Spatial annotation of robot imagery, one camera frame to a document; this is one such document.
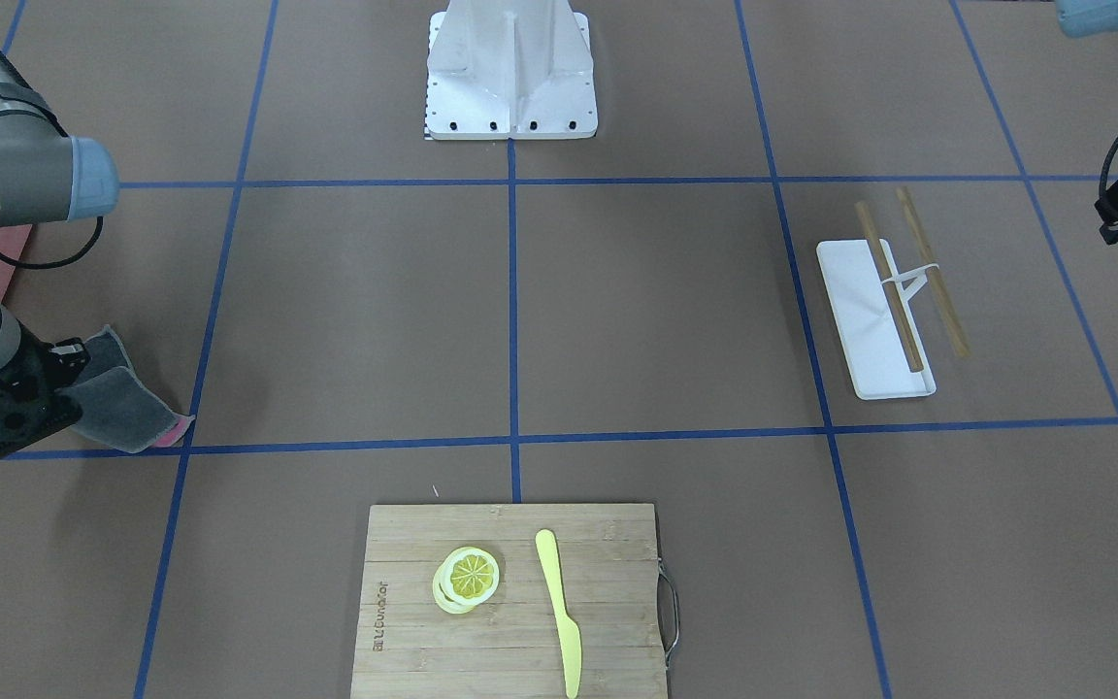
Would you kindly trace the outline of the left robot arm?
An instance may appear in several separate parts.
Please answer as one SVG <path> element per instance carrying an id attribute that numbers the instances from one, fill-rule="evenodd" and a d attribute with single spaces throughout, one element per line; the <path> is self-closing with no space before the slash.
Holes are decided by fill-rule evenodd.
<path id="1" fill-rule="evenodd" d="M 1118 31 L 1118 1 L 1055 1 L 1057 21 L 1068 37 Z"/>

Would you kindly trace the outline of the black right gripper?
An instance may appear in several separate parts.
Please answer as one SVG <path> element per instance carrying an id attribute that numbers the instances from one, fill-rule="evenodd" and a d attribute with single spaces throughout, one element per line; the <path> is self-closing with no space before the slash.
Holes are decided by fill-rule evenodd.
<path id="1" fill-rule="evenodd" d="M 84 368 L 84 346 L 79 338 L 66 338 L 48 344 L 34 336 L 23 336 L 13 358 L 0 368 L 0 388 L 6 385 L 34 381 L 54 393 L 74 384 Z"/>

